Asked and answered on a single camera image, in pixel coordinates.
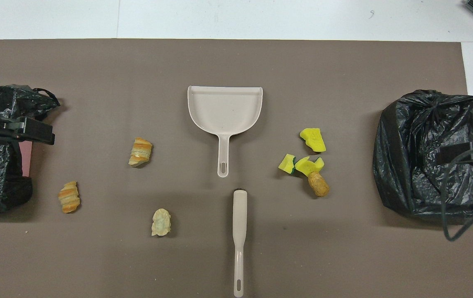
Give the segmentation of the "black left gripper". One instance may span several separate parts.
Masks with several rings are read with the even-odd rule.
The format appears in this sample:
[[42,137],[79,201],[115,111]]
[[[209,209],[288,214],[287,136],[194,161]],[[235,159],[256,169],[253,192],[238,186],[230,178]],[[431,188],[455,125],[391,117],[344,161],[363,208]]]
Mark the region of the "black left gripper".
[[23,141],[54,144],[53,126],[33,118],[0,118],[0,143]]

